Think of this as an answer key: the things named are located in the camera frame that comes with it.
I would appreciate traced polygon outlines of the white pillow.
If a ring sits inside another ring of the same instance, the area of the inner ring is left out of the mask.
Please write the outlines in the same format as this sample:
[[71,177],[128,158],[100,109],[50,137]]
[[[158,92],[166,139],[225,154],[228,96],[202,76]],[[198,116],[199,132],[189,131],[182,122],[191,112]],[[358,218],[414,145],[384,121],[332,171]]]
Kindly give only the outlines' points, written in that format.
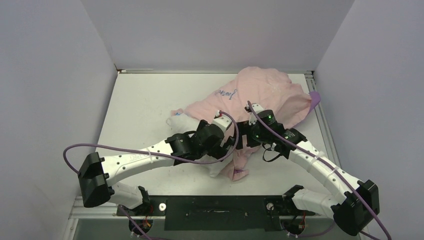
[[[189,131],[195,131],[199,125],[198,119],[192,118],[184,113],[180,115],[172,115],[166,120],[166,124],[171,128],[173,133],[182,134]],[[201,167],[205,167],[208,170],[210,177],[217,177],[219,174],[223,174],[224,168],[233,159],[233,154],[227,157],[223,161],[212,164],[201,164]]]

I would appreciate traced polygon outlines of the purple Elsa print pillowcase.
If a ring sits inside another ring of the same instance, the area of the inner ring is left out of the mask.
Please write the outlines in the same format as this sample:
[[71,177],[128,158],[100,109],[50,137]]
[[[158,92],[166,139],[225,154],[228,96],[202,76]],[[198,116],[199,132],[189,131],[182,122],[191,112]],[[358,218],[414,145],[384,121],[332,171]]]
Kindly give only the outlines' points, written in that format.
[[222,110],[239,123],[249,120],[250,115],[244,109],[248,101],[273,110],[279,123],[293,128],[314,110],[321,96],[316,91],[305,93],[300,84],[293,83],[286,73],[277,69],[250,66],[203,100],[172,111],[170,117],[186,114],[211,123],[215,114]]

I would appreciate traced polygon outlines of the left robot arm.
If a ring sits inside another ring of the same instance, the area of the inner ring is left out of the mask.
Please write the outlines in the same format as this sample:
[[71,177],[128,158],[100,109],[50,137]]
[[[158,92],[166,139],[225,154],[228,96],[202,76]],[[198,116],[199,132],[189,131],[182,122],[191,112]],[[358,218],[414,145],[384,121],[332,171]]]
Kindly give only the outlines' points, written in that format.
[[237,134],[225,139],[233,121],[225,116],[208,123],[201,120],[197,129],[176,133],[159,143],[139,150],[114,156],[90,153],[78,171],[83,205],[98,207],[110,202],[143,215],[149,208],[149,194],[142,186],[131,186],[122,180],[161,167],[182,163],[196,163],[204,156],[222,161],[233,151]]

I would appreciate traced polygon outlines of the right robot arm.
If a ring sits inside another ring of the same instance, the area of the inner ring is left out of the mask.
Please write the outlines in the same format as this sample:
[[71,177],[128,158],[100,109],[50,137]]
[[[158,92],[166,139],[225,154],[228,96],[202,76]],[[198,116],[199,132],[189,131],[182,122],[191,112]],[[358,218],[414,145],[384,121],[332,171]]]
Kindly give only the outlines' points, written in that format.
[[287,213],[308,211],[325,216],[351,236],[358,235],[380,213],[379,189],[373,181],[362,181],[339,168],[297,129],[277,122],[272,110],[252,113],[237,126],[247,147],[268,145],[270,151],[302,167],[328,190],[325,195],[295,185],[284,194],[282,207]]

